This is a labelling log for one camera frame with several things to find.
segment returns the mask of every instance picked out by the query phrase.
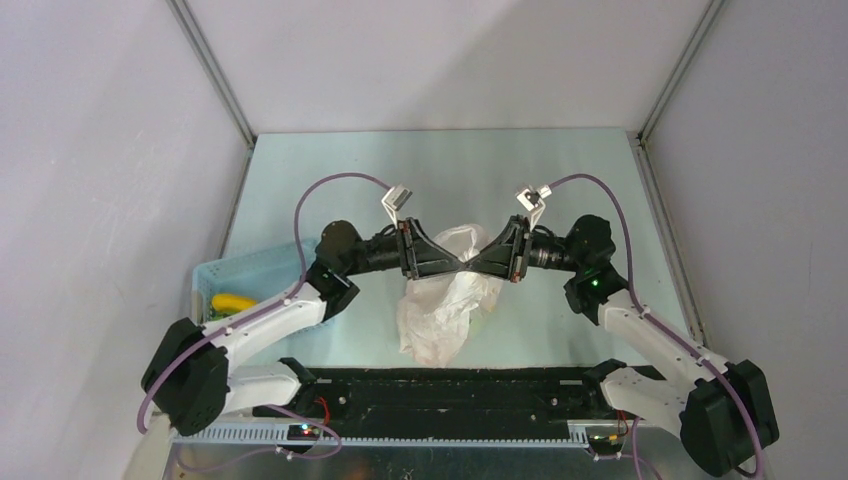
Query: white wall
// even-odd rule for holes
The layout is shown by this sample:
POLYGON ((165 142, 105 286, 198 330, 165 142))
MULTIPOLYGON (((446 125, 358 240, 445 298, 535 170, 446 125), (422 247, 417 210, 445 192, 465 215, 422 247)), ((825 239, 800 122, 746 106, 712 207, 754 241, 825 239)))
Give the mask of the white wall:
POLYGON ((706 0, 194 0, 258 132, 638 129, 706 0))
POLYGON ((0 477, 116 479, 244 147, 165 2, 2 9, 0 477))
POLYGON ((718 350, 765 370, 778 478, 841 478, 848 2, 731 2, 650 145, 718 350))

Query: white plastic bag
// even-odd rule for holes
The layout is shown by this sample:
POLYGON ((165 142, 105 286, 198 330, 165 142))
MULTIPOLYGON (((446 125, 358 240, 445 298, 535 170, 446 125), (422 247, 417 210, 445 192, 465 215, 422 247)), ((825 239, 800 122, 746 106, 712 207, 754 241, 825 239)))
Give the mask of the white plastic bag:
MULTIPOLYGON (((467 261, 490 239, 472 224, 445 230, 433 241, 467 261)), ((473 272, 407 281, 397 310, 400 351, 423 365, 446 366, 468 338, 472 321, 477 330, 482 313, 494 310, 502 285, 501 279, 473 272)))

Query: yellow object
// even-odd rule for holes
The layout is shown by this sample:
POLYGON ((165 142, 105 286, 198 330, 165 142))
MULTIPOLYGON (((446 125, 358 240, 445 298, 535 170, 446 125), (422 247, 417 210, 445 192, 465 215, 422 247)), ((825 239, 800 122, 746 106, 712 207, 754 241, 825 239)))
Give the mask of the yellow object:
POLYGON ((212 297, 212 308, 218 313, 235 314, 247 310, 258 302, 252 298, 234 295, 232 293, 219 293, 212 297))

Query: light blue tabletop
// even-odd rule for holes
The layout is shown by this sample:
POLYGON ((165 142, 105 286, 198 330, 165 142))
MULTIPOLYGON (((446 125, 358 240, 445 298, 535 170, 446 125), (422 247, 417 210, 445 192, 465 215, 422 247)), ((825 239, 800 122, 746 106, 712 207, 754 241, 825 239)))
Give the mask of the light blue tabletop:
MULTIPOLYGON (((524 184, 551 183, 571 173, 600 177, 621 202, 633 238, 635 284, 652 310, 686 331, 683 313, 660 245, 636 163, 623 130, 455 130, 420 132, 266 134, 259 137, 225 256, 293 240, 293 212, 314 181, 338 172, 374 175, 414 193, 402 216, 416 217, 430 237, 477 223, 497 235, 510 215, 522 213, 515 192, 524 184)), ((345 219, 363 238, 389 223, 383 191, 360 179, 317 189, 301 219, 304 238, 345 219)), ((585 213, 612 223, 618 246, 614 265, 625 275, 623 235, 604 192, 585 180, 570 182, 547 199, 540 224, 565 235, 585 213)), ((450 367, 590 366, 609 358, 646 363, 624 342, 568 308, 567 274, 532 269, 519 284, 505 284, 494 313, 450 367)), ((341 315, 317 329, 284 339, 252 363, 293 356, 311 367, 414 367, 399 352, 396 307, 404 293, 399 271, 353 277, 361 293, 341 315)))

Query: blue plastic basket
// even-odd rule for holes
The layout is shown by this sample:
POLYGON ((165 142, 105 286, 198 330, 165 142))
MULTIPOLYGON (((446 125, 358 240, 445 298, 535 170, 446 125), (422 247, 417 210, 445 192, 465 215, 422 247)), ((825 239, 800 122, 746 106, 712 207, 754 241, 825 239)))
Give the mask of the blue plastic basket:
MULTIPOLYGON (((301 243, 307 267, 315 260, 315 240, 301 243)), ((219 293, 267 300, 290 287, 300 276, 300 259, 294 243, 247 255, 203 263, 192 276, 192 319, 197 323, 212 317, 210 302, 219 293)))

